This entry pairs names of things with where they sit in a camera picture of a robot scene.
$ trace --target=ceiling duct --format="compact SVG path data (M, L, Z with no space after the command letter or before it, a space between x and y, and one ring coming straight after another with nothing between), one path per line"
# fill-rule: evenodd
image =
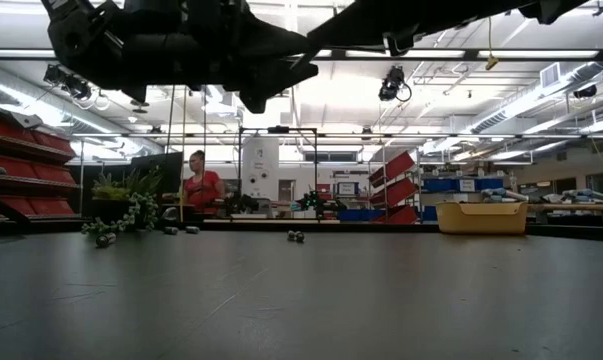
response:
M512 119L547 100L588 85L603 72L603 62L589 62L574 68L570 63L555 63L540 72L537 82L504 99L496 108L477 116L470 131L481 133L488 128Z
M4 110L22 113L28 110L39 116L44 123L50 126L62 126L68 133L71 129L80 127L93 129L92 133L127 133L128 130L111 123L92 112L82 110L69 101L54 94L47 93L24 80L0 69L0 99L10 102L0 102ZM128 139L139 147L147 147L153 153L162 153L163 148L147 139Z

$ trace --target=ceiling beam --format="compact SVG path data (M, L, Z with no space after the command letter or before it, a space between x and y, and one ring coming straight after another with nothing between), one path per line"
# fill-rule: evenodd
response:
M492 54L500 62L587 62L603 61L603 49L538 49L509 48L493 49ZM415 48L404 56L391 57L381 52L353 50L323 50L313 61L464 61L485 62L490 56L488 49L464 48ZM5 49L0 48L0 60L56 61L52 49Z

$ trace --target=ceiling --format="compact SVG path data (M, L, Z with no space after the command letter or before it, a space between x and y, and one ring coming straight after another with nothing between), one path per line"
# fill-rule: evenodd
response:
M333 3L344 6L350 2L249 1L257 17L301 34L306 34L329 19ZM551 26L541 26L536 21L526 20L516 11L510 15L495 16L492 19L492 44L495 48L603 48L603 14L592 16L596 4L596 1L590 2L563 16ZM5 10L26 7L27 11ZM1 48L50 48L46 33L47 15L37 13L36 9L40 9L38 1L0 0ZM5 31L7 22L10 22L11 31ZM488 43L489 23L487 20L479 20L460 30L425 37L415 47L487 48ZM419 63L406 59L398 59L396 62L321 61L317 62L319 75L295 89L295 102L300 109L296 125L316 127L327 133L360 132L364 126L375 126L375 132L389 133L459 132L466 127L465 123L469 119L499 106L504 99L537 83L539 71L551 64L502 61L487 71L484 63ZM409 102L398 104L379 101L381 80L391 65L403 66L406 77L410 79L409 83L413 84L413 96ZM47 66L48 62L44 61L0 61L0 69L44 90L49 90L49 85L42 80ZM598 86L597 99L603 99L603 79ZM59 89L52 89L50 92L71 101ZM132 132L146 132L151 126L157 125L163 125L163 129L168 130L171 112L174 133L181 132L184 115L186 132L200 132L203 129L203 97L199 93L190 95L183 87L175 88L174 106L171 106L170 101L172 87L151 88L148 99L150 106L145 108L147 114L134 114L132 111L135 106L120 92L104 91L103 94L109 99L107 109L99 110L97 106L92 106L88 111ZM511 124L506 130L510 133L523 132L538 123L564 115L571 109L591 104L592 101L593 99L585 101L571 98L566 104L565 97L545 101L510 120ZM261 117L276 117L284 125L294 125L289 98L274 100L268 108L269 113L260 115ZM134 123L129 120L132 116L138 119ZM252 119L259 121L260 116ZM239 118L240 116L234 115L219 116L210 111L205 120L209 124L208 132L221 133L236 132ZM393 145L411 147L422 142L398 140Z

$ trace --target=red storage bin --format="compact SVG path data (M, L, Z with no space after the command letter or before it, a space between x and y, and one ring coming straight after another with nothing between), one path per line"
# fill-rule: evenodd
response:
M385 177L388 179L388 181L390 181L395 177L403 174L404 172L410 170L412 166L414 166L414 160L412 160L410 154L404 152L401 155L392 159L389 163L387 163L385 168L388 173L385 174ZM371 185L375 188L383 186L383 175L383 167L381 167L369 177Z
M0 195L0 200L10 205L15 210L21 212L24 215L35 215L36 212L28 202L28 199L22 196L5 196Z
M0 156L0 167L8 172L8 176L38 179L29 161Z
M29 201L38 215L74 215L68 199L29 198Z
M388 186L388 206L395 206L416 192L417 188L409 178L397 181ZM374 207L385 207L385 190L381 189L381 191L374 194L370 199L370 203Z
M388 213L388 219L386 222L385 214L376 218L374 220L375 223L380 224L414 224L419 217L417 213L414 211L412 206L397 206L390 209Z
M70 146L70 141L66 139L62 139L60 137L42 133L40 131L33 131L34 140L39 145L51 147L66 153L74 154L72 147Z
M6 114L0 113L0 136L5 136L12 139L27 141L36 144L32 131L16 127L10 124L6 119Z
M41 180L76 185L76 182L70 174L70 170L66 168L39 163L32 163L32 167L38 178Z

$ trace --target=shelf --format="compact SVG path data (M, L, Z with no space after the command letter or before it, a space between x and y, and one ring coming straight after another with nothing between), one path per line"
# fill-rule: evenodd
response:
M0 175L0 180L16 182L16 183L20 183L20 184L63 187L63 188L68 188L68 189L81 188L81 186L76 185L76 184L68 184L68 183L63 183L63 182L47 181L47 180L40 180L40 179L31 179L31 178L24 178L24 177L18 177L18 176Z
M79 220L81 215L26 215L30 220ZM0 221L8 221L5 216L0 216Z
M76 155L52 147L38 145L29 141L10 138L0 135L0 148L9 152L19 152L34 158L47 158L60 163L72 160Z

